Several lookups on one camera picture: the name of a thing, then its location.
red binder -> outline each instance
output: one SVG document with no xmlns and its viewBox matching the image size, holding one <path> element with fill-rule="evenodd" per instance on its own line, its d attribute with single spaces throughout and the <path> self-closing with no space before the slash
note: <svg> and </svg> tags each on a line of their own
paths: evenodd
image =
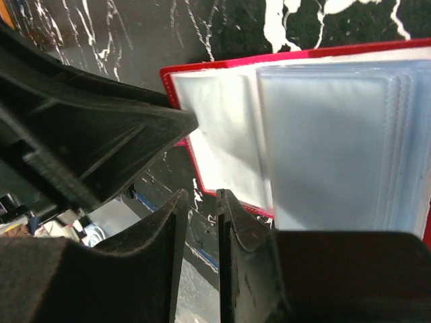
<svg viewBox="0 0 431 323">
<path fill-rule="evenodd" d="M 409 41 L 394 41 L 394 42 L 376 42 L 370 44 L 359 44 L 351 46 L 338 46 L 331 48 L 318 48 L 310 50 L 302 50 L 298 52 L 279 52 L 276 54 L 258 55 L 253 57 L 246 57 L 243 59 L 231 59 L 227 61 L 216 61 L 210 63 L 195 63 L 188 65 L 177 65 L 169 66 L 160 70 L 160 77 L 162 78 L 164 87 L 168 94 L 170 103 L 173 108 L 180 109 L 180 104 L 178 102 L 178 96 L 176 94 L 174 84 L 172 81 L 172 74 L 174 73 L 184 73 L 193 71 L 203 71 L 208 69 L 229 69 L 231 67 L 240 67 L 245 65 L 253 65 L 257 63 L 267 63 L 276 61 L 285 61 L 292 59 L 319 59 L 323 57 L 339 57 L 348 55 L 358 55 L 371 52 L 380 52 L 384 50 L 398 50 L 407 48 L 422 48 L 431 47 L 431 38 L 415 39 Z M 196 173 L 199 179 L 199 185 L 203 192 L 210 195 L 215 195 L 214 191 L 205 189 L 199 168 L 197 167 L 197 162 L 193 153 L 191 144 L 187 139 L 178 143 L 178 145 L 186 145 L 189 150 L 193 165 L 196 169 Z M 273 215 L 262 209 L 256 208 L 252 205 L 244 205 L 247 209 L 253 213 L 264 215 L 266 217 L 272 218 Z M 431 248 L 431 211 L 428 214 L 428 220 L 426 224 L 426 230 L 424 234 L 425 243 Z"/>
</svg>

black plastic bracket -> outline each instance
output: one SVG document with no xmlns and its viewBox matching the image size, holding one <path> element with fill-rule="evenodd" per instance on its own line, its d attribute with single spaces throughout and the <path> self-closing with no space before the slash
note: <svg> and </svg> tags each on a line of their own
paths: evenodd
<svg viewBox="0 0 431 323">
<path fill-rule="evenodd" d="M 63 66 L 0 21 L 0 196 L 91 212 L 197 127 L 164 94 Z"/>
<path fill-rule="evenodd" d="M 396 232 L 269 231 L 219 190 L 223 323 L 431 322 L 431 253 Z"/>
<path fill-rule="evenodd" d="M 173 323 L 187 212 L 180 190 L 93 249 L 65 238 L 0 239 L 0 322 Z"/>
</svg>

black plastic part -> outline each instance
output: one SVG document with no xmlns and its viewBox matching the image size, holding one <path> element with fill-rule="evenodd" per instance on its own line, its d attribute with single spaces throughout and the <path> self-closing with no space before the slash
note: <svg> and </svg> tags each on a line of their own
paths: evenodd
<svg viewBox="0 0 431 323">
<path fill-rule="evenodd" d="M 65 238 L 0 239 L 0 322 L 173 323 L 187 201 L 176 192 L 93 249 Z"/>
<path fill-rule="evenodd" d="M 0 57 L 0 196 L 45 219 L 97 209 L 197 126 L 166 96 L 65 67 L 1 22 Z"/>
<path fill-rule="evenodd" d="M 0 197 L 0 223 L 5 224 L 23 216 L 30 218 L 30 210 L 25 205 L 19 205 L 10 194 Z"/>
<path fill-rule="evenodd" d="M 431 253 L 411 234 L 268 231 L 218 192 L 222 323 L 431 322 Z"/>
<path fill-rule="evenodd" d="M 78 219 L 79 224 L 81 224 L 82 227 L 87 227 L 92 223 L 92 220 L 88 215 L 84 215 L 83 217 L 80 217 Z"/>
<path fill-rule="evenodd" d="M 135 193 L 136 193 L 136 190 L 135 190 L 135 185 L 134 184 L 132 184 L 132 185 L 130 185 L 127 189 L 126 189 L 126 191 L 123 193 L 125 196 L 127 196 L 127 198 L 128 199 L 134 199 L 135 198 Z"/>
</svg>

black marble surface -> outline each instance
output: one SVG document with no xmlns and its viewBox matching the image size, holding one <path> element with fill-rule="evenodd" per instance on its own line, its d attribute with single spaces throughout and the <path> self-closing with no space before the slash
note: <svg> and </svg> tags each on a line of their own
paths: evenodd
<svg viewBox="0 0 431 323">
<path fill-rule="evenodd" d="M 159 92 L 167 65 L 431 36 L 431 0 L 5 2 L 17 30 L 64 64 Z M 153 207 L 186 188 L 192 217 L 206 219 L 197 240 L 216 258 L 215 198 L 196 180 L 185 148 L 173 147 L 136 185 Z"/>
</svg>

